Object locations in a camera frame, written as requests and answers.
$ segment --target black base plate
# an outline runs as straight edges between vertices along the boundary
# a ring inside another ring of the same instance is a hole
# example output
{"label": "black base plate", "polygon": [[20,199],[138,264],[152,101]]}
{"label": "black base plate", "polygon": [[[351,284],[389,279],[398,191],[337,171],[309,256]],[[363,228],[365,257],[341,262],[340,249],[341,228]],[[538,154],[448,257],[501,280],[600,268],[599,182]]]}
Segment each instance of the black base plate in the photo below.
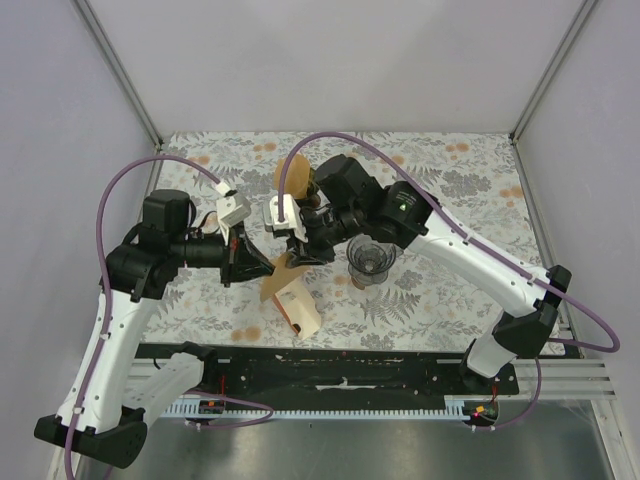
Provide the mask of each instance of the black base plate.
{"label": "black base plate", "polygon": [[[462,382],[457,354],[209,347],[222,360],[218,372],[225,377],[225,395],[276,410],[442,409],[445,395],[491,395],[490,383],[470,388]],[[175,348],[141,344],[136,356],[169,358]],[[498,378],[499,395],[519,393],[512,365]],[[341,384],[375,388],[317,388]]]}

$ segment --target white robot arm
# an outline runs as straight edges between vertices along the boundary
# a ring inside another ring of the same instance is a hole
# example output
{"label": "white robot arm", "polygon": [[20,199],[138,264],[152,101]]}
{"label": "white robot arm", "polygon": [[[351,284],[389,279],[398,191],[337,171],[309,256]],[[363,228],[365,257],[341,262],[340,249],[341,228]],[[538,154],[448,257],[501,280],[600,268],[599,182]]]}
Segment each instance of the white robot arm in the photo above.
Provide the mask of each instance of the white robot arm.
{"label": "white robot arm", "polygon": [[[335,245],[365,233],[381,243],[437,260],[502,306],[501,317],[467,350],[463,376],[492,379],[516,356],[534,358],[540,353],[553,330],[560,299],[539,283],[566,292],[571,279],[568,270],[527,264],[466,228],[444,209],[466,233],[461,237],[408,182],[382,188],[353,158],[339,155],[327,160],[316,170],[314,181],[329,206],[300,209],[285,195],[283,221],[278,217],[277,197],[264,210],[267,229],[276,237],[289,237],[290,266],[331,262]],[[478,248],[476,242],[519,265],[531,279]]]}
{"label": "white robot arm", "polygon": [[[197,386],[216,391],[215,350],[190,342],[140,386],[128,392],[125,388],[145,327],[180,267],[217,268],[225,286],[273,273],[273,265],[244,231],[248,202],[229,188],[221,193],[227,195],[217,205],[224,228],[213,234],[191,227],[195,212],[186,193],[156,190],[145,199],[142,222],[106,258],[112,287],[109,329],[102,332],[106,297],[101,293],[80,370],[57,413],[38,420],[37,438],[64,446],[77,416],[73,450],[126,468],[142,449],[147,430],[176,398]],[[132,243],[135,237],[138,242]],[[102,350],[92,365],[101,337]],[[78,408],[76,399],[88,372],[89,384]]]}

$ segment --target floral tablecloth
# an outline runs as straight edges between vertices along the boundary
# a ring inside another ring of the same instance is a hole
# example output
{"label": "floral tablecloth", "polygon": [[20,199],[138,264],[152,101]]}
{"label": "floral tablecloth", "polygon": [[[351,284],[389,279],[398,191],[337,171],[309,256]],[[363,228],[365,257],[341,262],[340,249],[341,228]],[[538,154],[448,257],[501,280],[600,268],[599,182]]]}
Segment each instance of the floral tablecloth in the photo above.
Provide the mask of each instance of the floral tablecloth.
{"label": "floral tablecloth", "polygon": [[[358,134],[402,165],[461,221],[523,260],[539,263],[522,188],[506,135],[437,133]],[[165,152],[188,157],[231,180],[252,201],[245,222],[254,243],[269,258],[284,242],[264,231],[263,202],[275,194],[273,171],[304,133],[175,134]],[[339,153],[361,161],[382,185],[395,180],[379,158],[339,139],[303,149],[312,165]],[[202,217],[215,210],[217,194],[203,175],[164,162],[158,188],[188,192]],[[210,215],[207,228],[215,229]],[[335,349],[464,351],[500,313],[484,292],[440,264],[412,253],[400,256],[388,280],[364,291],[349,281],[345,246],[336,261],[314,267],[303,281],[316,300],[323,326],[300,341],[271,302],[259,302],[261,280],[225,289],[217,271],[183,269],[167,287],[145,342],[311,347]],[[564,352],[548,345],[546,354]]]}

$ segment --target white wall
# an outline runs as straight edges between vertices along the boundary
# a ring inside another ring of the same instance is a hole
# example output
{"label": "white wall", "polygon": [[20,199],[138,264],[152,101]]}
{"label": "white wall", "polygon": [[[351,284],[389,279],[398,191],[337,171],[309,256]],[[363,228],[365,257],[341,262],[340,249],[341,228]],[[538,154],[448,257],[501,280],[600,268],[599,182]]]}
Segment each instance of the white wall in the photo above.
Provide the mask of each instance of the white wall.
{"label": "white wall", "polygon": [[[621,338],[606,364],[640,445],[640,3],[600,3],[520,151],[571,292]],[[579,320],[588,339],[607,341]]]}
{"label": "white wall", "polygon": [[[68,0],[5,2],[0,45],[0,477],[39,479],[53,449],[33,428],[68,392],[95,318],[99,197],[152,146]],[[148,175],[115,192],[108,246]]]}
{"label": "white wall", "polygon": [[175,130],[507,132],[581,0],[92,0]]}

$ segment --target purple cable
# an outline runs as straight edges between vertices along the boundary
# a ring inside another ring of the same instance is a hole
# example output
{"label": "purple cable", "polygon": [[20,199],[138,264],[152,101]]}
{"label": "purple cable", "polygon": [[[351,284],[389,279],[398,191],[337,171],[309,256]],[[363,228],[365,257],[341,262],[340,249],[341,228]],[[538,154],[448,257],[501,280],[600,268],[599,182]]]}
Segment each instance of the purple cable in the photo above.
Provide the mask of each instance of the purple cable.
{"label": "purple cable", "polygon": [[[151,157],[141,158],[140,160],[136,160],[135,162],[130,163],[122,170],[120,170],[115,177],[109,182],[107,187],[102,194],[102,198],[100,199],[100,204],[98,205],[98,215],[96,218],[96,246],[98,249],[98,262],[100,263],[100,274],[102,275],[102,283],[103,283],[103,291],[105,296],[105,306],[104,306],[104,322],[102,322],[102,328],[100,330],[100,334],[104,335],[109,332],[109,325],[111,324],[111,312],[113,309],[113,297],[111,292],[111,283],[109,281],[109,273],[107,271],[107,260],[104,254],[104,243],[102,241],[102,221],[104,218],[104,210],[107,204],[107,199],[115,187],[116,183],[130,170],[133,170],[140,165],[144,165],[145,163],[162,161],[162,160],[173,160],[175,162],[184,163],[192,168],[195,168],[200,173],[211,179],[214,183],[220,183],[218,177],[216,177],[213,173],[209,172],[205,168],[201,167],[193,163],[190,160],[187,160],[182,157],[176,157],[174,155],[154,155]],[[87,371],[80,383],[80,388],[78,389],[78,395],[76,396],[76,401],[73,405],[73,409],[82,408],[82,402],[84,400],[85,394],[87,393],[87,389],[89,388],[89,383],[91,382],[91,376],[93,375],[94,370],[96,369],[96,365],[98,364],[98,359],[100,358],[100,354],[102,353],[102,348],[104,347],[104,339],[98,338],[98,342],[96,343],[96,348],[91,355],[91,361],[89,362],[89,366],[87,367]],[[67,475],[67,480],[75,480],[73,475],[73,467],[71,465],[71,444],[73,443],[73,434],[76,431],[76,426],[78,425],[78,414],[73,413],[71,415],[71,421],[69,422],[69,429],[67,430],[67,436],[64,442],[64,469]]]}
{"label": "purple cable", "polygon": [[518,415],[517,417],[512,418],[508,422],[504,422],[504,423],[501,423],[500,425],[494,425],[494,426],[491,426],[491,427],[478,427],[478,426],[476,426],[475,430],[480,430],[480,431],[483,431],[483,432],[493,432],[495,430],[501,430],[501,429],[503,429],[505,427],[513,425],[516,422],[524,420],[529,415],[531,415],[531,412],[533,412],[533,409],[535,408],[536,404],[538,403],[538,398],[540,398],[540,391],[542,390],[542,367],[540,366],[540,360],[538,360],[537,358],[534,358],[534,360],[536,362],[536,370],[538,371],[538,382],[536,384],[536,391],[533,394],[533,398],[531,399],[531,402],[527,406],[526,410],[524,412],[522,412],[520,415]]}
{"label": "purple cable", "polygon": [[255,418],[253,420],[247,420],[245,422],[225,423],[222,425],[200,425],[200,428],[203,430],[230,430],[232,428],[249,427],[251,425],[258,425],[260,423],[264,423],[267,420],[269,420],[275,413],[275,410],[272,407],[270,407],[269,405],[264,405],[262,403],[249,402],[248,400],[239,400],[237,398],[225,397],[224,395],[210,395],[210,394],[207,394],[206,392],[200,392],[198,390],[189,390],[187,393],[200,395],[201,397],[205,397],[205,398],[215,398],[216,400],[222,400],[228,403],[237,403],[238,405],[245,405],[247,407],[259,408],[260,410],[267,410],[268,412],[263,417]]}
{"label": "purple cable", "polygon": [[[280,176],[280,184],[278,186],[278,220],[279,221],[281,221],[281,222],[284,221],[284,202],[283,202],[284,183],[285,183],[285,180],[287,178],[287,172],[289,171],[289,165],[293,161],[293,158],[295,157],[295,155],[306,144],[308,144],[308,143],[310,143],[310,142],[312,142],[314,140],[317,140],[319,138],[327,138],[327,137],[341,138],[343,140],[347,140],[349,142],[355,143],[357,145],[360,145],[362,148],[370,151],[374,155],[382,158],[391,168],[393,168],[398,173],[398,175],[400,175],[403,178],[403,180],[406,180],[407,182],[409,182],[409,184],[413,188],[415,188],[420,193],[420,195],[422,195],[422,197],[427,201],[427,203],[431,206],[431,208],[433,208],[433,210],[435,210],[435,212],[446,222],[446,224],[449,225],[449,227],[451,227],[451,230],[453,230],[455,233],[460,235],[462,238],[466,238],[467,237],[467,233],[462,228],[460,228],[460,226],[456,222],[454,222],[442,210],[440,205],[438,205],[436,203],[436,201],[433,198],[431,198],[431,196],[420,185],[418,185],[418,183],[413,178],[411,178],[407,172],[405,172],[399,165],[397,165],[387,155],[385,155],[383,152],[378,150],[373,145],[365,142],[364,140],[362,140],[362,139],[360,139],[358,137],[354,137],[353,135],[348,135],[346,133],[340,133],[340,132],[314,133],[314,134],[309,135],[308,137],[300,140],[296,144],[296,146],[293,147],[291,152],[289,152],[289,155],[287,156],[287,159],[285,160],[284,166],[282,168],[282,175]],[[476,240],[475,238],[471,237],[469,239],[469,243],[475,245],[480,250],[482,250],[484,253],[486,253],[487,255],[489,255],[492,258],[495,258],[496,260],[498,260],[502,264],[504,264],[507,267],[509,267],[514,272],[516,272],[519,275],[521,275],[522,277],[526,278],[528,281],[533,278],[533,275],[530,274],[529,272],[527,272],[525,269],[521,268],[519,265],[516,265],[515,263],[513,263],[509,259],[505,258],[500,253],[494,251],[492,248],[490,248],[487,245],[485,245],[484,243]],[[542,280],[539,280],[539,279],[536,278],[536,279],[534,279],[533,283],[535,283],[539,287],[542,287],[545,290],[551,292],[552,294],[554,294],[557,297],[561,298],[565,302],[570,303],[571,305],[576,307],[578,310],[580,310],[582,313],[584,313],[587,316],[589,316],[594,322],[596,322],[607,333],[607,335],[609,335],[609,338],[611,338],[612,346],[611,347],[605,347],[605,346],[596,345],[596,344],[593,344],[593,343],[580,342],[578,340],[568,340],[568,339],[564,339],[564,338],[550,338],[549,342],[562,343],[564,345],[573,345],[573,346],[576,346],[576,347],[584,347],[584,348],[589,348],[591,350],[597,350],[599,352],[607,352],[607,353],[614,353],[614,352],[617,352],[618,350],[620,350],[620,339],[618,338],[616,333],[613,331],[613,329],[609,326],[609,324],[604,319],[602,319],[597,313],[595,313],[593,310],[588,308],[586,305],[583,305],[578,300],[576,300],[573,297],[567,295],[565,292],[562,292],[561,290],[558,290],[557,288],[549,285],[548,283],[543,282]]]}

